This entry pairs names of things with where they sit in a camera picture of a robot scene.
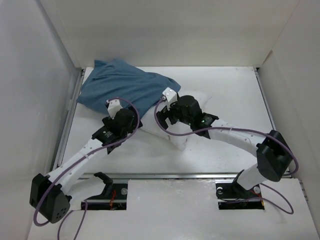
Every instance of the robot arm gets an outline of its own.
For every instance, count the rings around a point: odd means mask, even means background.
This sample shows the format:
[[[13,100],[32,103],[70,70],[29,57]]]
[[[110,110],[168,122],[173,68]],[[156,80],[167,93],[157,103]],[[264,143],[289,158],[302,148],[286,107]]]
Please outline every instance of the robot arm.
[[[102,172],[87,180],[78,179],[87,172],[89,165],[105,158],[106,153],[99,150],[106,148],[107,154],[110,154],[127,139],[128,134],[142,127],[140,121],[138,124],[137,113],[130,107],[122,108],[118,99],[109,102],[107,108],[110,116],[102,120],[104,126],[92,135],[80,151],[46,176],[39,173],[32,180],[29,202],[34,208],[50,188],[39,212],[53,224],[60,221],[75,204],[92,196],[107,196],[111,192],[113,180]]]
[[[266,180],[280,181],[292,157],[278,143],[269,139],[276,139],[288,147],[278,131],[270,131],[267,137],[247,132],[246,129],[239,131],[240,128],[219,117],[202,112],[199,103],[192,96],[179,97],[170,88],[163,92],[163,96],[166,106],[156,113],[156,121],[163,130],[166,131],[168,128],[167,119],[172,125],[179,121],[190,125],[190,128],[199,136],[234,145],[257,158],[255,165],[239,172],[232,184],[224,186],[223,191],[220,189],[219,193],[217,191],[217,196],[222,193],[237,192],[235,198],[246,198],[246,192],[258,184]]]

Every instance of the red wire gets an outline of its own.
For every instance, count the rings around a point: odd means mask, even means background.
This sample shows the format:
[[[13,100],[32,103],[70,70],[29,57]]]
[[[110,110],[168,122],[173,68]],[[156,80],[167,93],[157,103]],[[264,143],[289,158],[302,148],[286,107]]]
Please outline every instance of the red wire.
[[[253,191],[253,190],[250,190],[250,192],[253,193],[254,195],[257,195],[259,198],[261,198],[259,193],[255,193],[255,191]]]
[[[115,200],[115,197],[116,197],[116,190],[113,190],[113,192],[112,192],[112,198],[110,199],[110,202],[109,202],[109,204],[110,204],[110,210],[112,209],[112,206],[114,205],[114,200]]]

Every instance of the black joint housing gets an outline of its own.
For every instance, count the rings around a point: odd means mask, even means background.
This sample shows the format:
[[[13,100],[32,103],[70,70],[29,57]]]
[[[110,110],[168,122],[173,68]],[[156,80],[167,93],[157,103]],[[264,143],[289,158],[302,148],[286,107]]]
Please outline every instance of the black joint housing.
[[[102,119],[104,124],[98,131],[92,135],[92,139],[98,139],[102,142],[102,146],[106,146],[118,142],[132,134],[137,126],[138,116],[132,107],[120,109],[112,119],[110,116]],[[143,125],[141,121],[138,123],[139,128]],[[107,153],[110,154],[121,143],[107,147]]]
[[[52,184],[48,178],[48,176],[43,176],[39,173],[32,180],[29,203],[34,208],[37,207],[41,197]],[[67,214],[70,208],[70,200],[71,197],[62,192],[61,185],[55,185],[44,199],[39,212],[49,220],[50,223],[55,224]]]
[[[165,106],[156,113],[156,116],[165,129],[168,128],[166,119],[169,118],[172,125],[179,121],[189,125],[193,131],[209,128],[215,120],[219,119],[215,115],[202,112],[198,101],[190,95],[178,97],[177,101],[171,104],[170,110]],[[208,131],[198,132],[197,135],[210,139]]]
[[[269,135],[288,147],[280,132],[271,130]],[[268,137],[257,147],[257,168],[260,174],[270,181],[279,182],[289,167],[292,157],[278,143]]]

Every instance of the blue towel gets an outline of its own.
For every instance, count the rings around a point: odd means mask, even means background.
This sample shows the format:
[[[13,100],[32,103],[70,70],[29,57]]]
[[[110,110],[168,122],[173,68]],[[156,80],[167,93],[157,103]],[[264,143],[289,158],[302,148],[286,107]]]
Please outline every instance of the blue towel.
[[[171,78],[145,72],[121,59],[94,61],[94,69],[81,87],[77,102],[108,115],[106,100],[121,97],[135,105],[142,118],[155,105],[166,88],[178,92],[181,86]]]

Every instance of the white table surface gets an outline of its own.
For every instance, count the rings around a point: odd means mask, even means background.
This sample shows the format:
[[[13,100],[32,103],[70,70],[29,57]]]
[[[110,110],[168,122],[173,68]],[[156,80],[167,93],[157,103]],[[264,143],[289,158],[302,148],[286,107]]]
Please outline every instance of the white table surface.
[[[288,198],[293,215],[267,202],[265,210],[219,210],[213,180],[131,180],[127,210],[89,211],[77,240],[319,240],[299,181],[267,184]],[[261,192],[289,210],[273,191]],[[74,239],[82,216],[76,211],[66,219],[61,240]],[[59,224],[32,225],[28,239],[56,240]]]
[[[268,112],[252,67],[140,67],[176,80],[182,88],[211,94],[204,112],[239,127],[269,132]],[[93,68],[85,71],[85,79]],[[102,126],[103,114],[77,104],[63,162]],[[139,130],[88,173],[237,173],[257,162],[224,142],[192,135],[181,152],[167,140]]]

